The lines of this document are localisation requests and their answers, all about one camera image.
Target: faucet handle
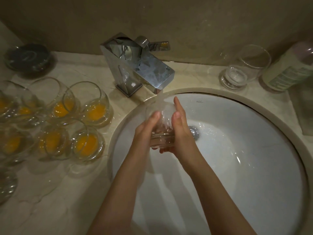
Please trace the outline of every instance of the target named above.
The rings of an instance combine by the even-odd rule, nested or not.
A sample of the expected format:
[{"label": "faucet handle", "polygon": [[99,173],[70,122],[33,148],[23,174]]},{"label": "faucet handle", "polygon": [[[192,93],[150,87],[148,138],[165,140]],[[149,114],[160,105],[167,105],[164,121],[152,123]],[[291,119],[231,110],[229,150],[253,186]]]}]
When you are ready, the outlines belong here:
[{"label": "faucet handle", "polygon": [[171,49],[169,41],[160,41],[160,42],[152,42],[150,43],[149,40],[140,35],[134,40],[137,44],[141,47],[148,49],[151,51],[168,51]]}]

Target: wall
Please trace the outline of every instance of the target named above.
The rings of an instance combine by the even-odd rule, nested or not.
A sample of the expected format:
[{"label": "wall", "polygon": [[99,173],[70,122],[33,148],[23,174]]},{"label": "wall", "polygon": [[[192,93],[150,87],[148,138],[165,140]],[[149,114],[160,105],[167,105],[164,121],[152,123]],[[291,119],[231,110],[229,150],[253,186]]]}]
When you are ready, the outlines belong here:
[{"label": "wall", "polygon": [[3,55],[11,46],[19,46],[22,42],[2,22],[0,22],[0,80],[10,80],[14,72],[4,65]]},{"label": "wall", "polygon": [[163,60],[227,64],[243,45],[273,57],[311,35],[311,0],[0,0],[0,19],[23,41],[51,50],[101,54],[118,32],[169,40]]}]

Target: plastic bottle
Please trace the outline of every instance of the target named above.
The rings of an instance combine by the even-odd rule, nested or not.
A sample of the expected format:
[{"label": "plastic bottle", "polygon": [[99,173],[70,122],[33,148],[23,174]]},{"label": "plastic bottle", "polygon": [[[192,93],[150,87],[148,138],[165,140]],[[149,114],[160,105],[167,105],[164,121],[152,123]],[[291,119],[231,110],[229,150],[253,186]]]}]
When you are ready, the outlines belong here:
[{"label": "plastic bottle", "polygon": [[313,43],[298,42],[264,72],[260,85],[280,93],[310,76],[313,76]]}]

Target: sink rim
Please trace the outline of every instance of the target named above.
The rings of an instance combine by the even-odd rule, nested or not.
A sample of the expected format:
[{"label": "sink rim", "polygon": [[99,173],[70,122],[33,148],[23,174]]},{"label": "sink rim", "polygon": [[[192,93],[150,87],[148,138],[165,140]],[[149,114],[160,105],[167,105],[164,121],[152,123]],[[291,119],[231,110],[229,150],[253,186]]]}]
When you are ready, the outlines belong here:
[{"label": "sink rim", "polygon": [[[176,94],[210,94],[217,97],[226,98],[232,101],[235,101],[237,103],[240,103],[244,106],[247,106],[251,109],[253,109],[255,112],[263,116],[265,119],[267,119],[270,123],[272,123],[279,131],[281,131],[282,134],[286,136],[286,138],[290,141],[290,143],[295,148],[296,152],[299,155],[299,159],[303,165],[304,172],[306,175],[306,181],[307,181],[307,196],[304,198],[304,203],[307,205],[307,209],[303,212],[303,218],[301,219],[301,222],[299,223],[297,232],[299,233],[310,233],[313,232],[313,223],[310,223],[310,221],[313,221],[313,202],[311,199],[311,194],[313,193],[313,170],[311,171],[309,169],[311,164],[313,165],[313,158],[311,158],[311,155],[307,149],[307,147],[304,145],[304,143],[299,139],[299,137],[296,135],[295,132],[286,124],[284,123],[280,118],[278,118],[276,115],[272,114],[270,111],[265,109],[263,106],[259,105],[256,102],[253,102],[252,100],[245,98],[242,95],[238,95],[234,92],[230,91],[221,91],[217,89],[208,89],[208,88],[186,88],[186,89],[178,89],[178,90],[171,90],[168,92],[164,92],[163,95],[165,98],[176,95]],[[116,127],[115,131],[112,134],[112,138],[110,140],[110,143],[108,145],[108,162],[107,162],[107,172],[110,181],[112,182],[112,159],[113,159],[113,151],[114,146],[117,142],[118,136],[123,130],[124,126],[127,124],[127,122],[135,116],[142,108],[146,107],[147,105],[151,104],[154,101],[154,97],[146,99],[144,102],[139,104],[137,107],[135,107],[131,112],[129,112],[119,123],[119,125]]]}]

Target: person's right hand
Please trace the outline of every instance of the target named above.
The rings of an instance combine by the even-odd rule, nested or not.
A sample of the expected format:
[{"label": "person's right hand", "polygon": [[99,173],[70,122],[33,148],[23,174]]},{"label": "person's right hand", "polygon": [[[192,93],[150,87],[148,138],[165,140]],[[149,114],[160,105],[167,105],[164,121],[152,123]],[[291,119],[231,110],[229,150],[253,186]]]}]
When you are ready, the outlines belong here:
[{"label": "person's right hand", "polygon": [[172,116],[172,126],[175,132],[174,147],[160,149],[160,153],[171,152],[182,164],[188,173],[190,166],[203,158],[192,137],[187,125],[186,112],[180,104],[177,96],[174,98],[176,112]]}]

